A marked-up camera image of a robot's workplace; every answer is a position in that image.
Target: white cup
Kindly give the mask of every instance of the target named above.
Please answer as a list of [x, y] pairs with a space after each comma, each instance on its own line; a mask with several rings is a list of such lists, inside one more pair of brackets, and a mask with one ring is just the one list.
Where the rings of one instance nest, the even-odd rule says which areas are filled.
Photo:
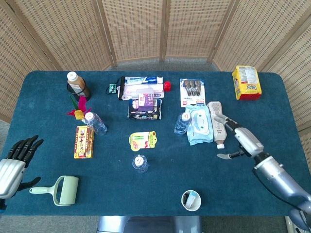
[[[194, 199], [194, 202], [193, 202], [192, 206], [191, 206], [190, 208], [187, 208], [187, 207], [185, 206], [185, 204], [183, 203], [183, 199], [184, 199], [184, 196], [185, 196], [186, 194], [190, 194], [191, 191], [194, 192], [197, 196], [196, 196], [196, 198]], [[188, 211], [197, 211], [197, 210], [200, 208], [200, 206], [201, 206], [201, 197], [200, 197], [200, 195], [199, 195], [196, 191], [194, 191], [194, 190], [187, 190], [187, 191], [184, 192], [183, 195], [181, 196], [181, 204], [182, 204], [183, 207], [184, 207], [186, 210], [188, 210]]]

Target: sauce bottle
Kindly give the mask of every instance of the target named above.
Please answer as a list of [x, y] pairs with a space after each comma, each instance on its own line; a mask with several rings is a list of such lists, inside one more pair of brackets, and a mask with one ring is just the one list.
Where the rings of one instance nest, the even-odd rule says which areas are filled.
[[67, 74], [68, 84], [73, 89], [74, 93], [78, 96], [85, 96], [88, 100], [91, 97], [91, 92], [89, 91], [86, 83], [83, 78], [78, 76], [76, 72], [69, 72]]

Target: white bottle cap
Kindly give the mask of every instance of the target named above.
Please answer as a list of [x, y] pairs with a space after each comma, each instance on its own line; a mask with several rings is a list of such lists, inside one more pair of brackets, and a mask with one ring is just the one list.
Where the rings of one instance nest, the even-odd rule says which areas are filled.
[[224, 148], [225, 148], [224, 144], [217, 144], [217, 149], [221, 150]]
[[190, 113], [183, 113], [183, 114], [181, 115], [181, 119], [182, 119], [183, 121], [188, 121], [188, 120], [190, 120]]
[[76, 72], [71, 71], [67, 74], [67, 78], [69, 81], [74, 82], [78, 79], [78, 75], [76, 74]]
[[92, 121], [94, 119], [94, 114], [89, 112], [85, 115], [87, 121]]
[[144, 158], [141, 156], [137, 156], [134, 162], [136, 166], [141, 166], [144, 163]]

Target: blue tablecloth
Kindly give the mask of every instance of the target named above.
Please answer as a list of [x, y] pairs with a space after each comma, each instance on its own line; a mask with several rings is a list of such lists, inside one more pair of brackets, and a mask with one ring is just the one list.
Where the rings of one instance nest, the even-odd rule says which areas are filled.
[[[65, 71], [35, 71], [27, 75], [12, 119], [2, 158], [17, 141], [39, 135], [44, 143], [31, 161], [24, 181], [41, 176], [37, 186], [52, 186], [61, 175], [79, 177], [76, 204], [55, 206], [49, 194], [33, 195], [24, 190], [7, 201], [8, 215], [130, 215], [130, 216], [277, 216], [290, 206], [280, 202], [252, 175], [254, 161], [248, 157], [222, 160], [219, 152], [235, 152], [238, 142], [229, 134], [225, 149], [215, 143], [190, 146], [187, 136], [173, 128], [180, 107], [179, 78], [205, 81], [206, 103], [218, 100], [223, 112], [248, 128], [265, 151], [284, 164], [289, 174], [311, 191], [310, 174], [298, 137], [282, 79], [260, 73], [262, 96], [258, 101], [238, 101], [230, 72], [78, 71], [88, 84], [87, 102], [105, 122], [107, 135], [95, 136], [94, 158], [75, 160], [75, 128], [83, 123], [66, 112], [73, 109], [66, 90]], [[162, 120], [127, 119], [127, 101], [105, 90], [120, 76], [163, 76], [172, 82], [165, 93]], [[154, 149], [133, 152], [128, 137], [134, 132], [156, 131]], [[136, 154], [144, 154], [150, 167], [138, 174], [132, 167]], [[202, 206], [188, 212], [180, 203], [188, 189], [196, 190]]]

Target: silver robotic arm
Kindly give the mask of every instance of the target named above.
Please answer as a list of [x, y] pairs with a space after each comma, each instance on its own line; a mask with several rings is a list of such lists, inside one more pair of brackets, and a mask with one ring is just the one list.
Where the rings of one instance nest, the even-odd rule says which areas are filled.
[[307, 193], [297, 182], [284, 170], [283, 164], [279, 164], [271, 155], [263, 151], [264, 146], [259, 140], [246, 128], [230, 118], [218, 114], [214, 119], [222, 124], [231, 132], [240, 143], [240, 150], [233, 154], [218, 154], [222, 159], [232, 159], [241, 155], [247, 155], [255, 160], [254, 174], [257, 176], [259, 171], [286, 199], [300, 197], [303, 199], [298, 205], [292, 205], [289, 202], [278, 199], [293, 206], [289, 212], [292, 222], [301, 229], [311, 232], [311, 195]]
[[41, 179], [36, 177], [30, 182], [22, 183], [26, 168], [43, 143], [42, 139], [35, 142], [37, 139], [38, 135], [16, 142], [6, 158], [0, 160], [0, 214], [6, 209], [6, 199], [13, 197], [17, 191], [34, 186]]

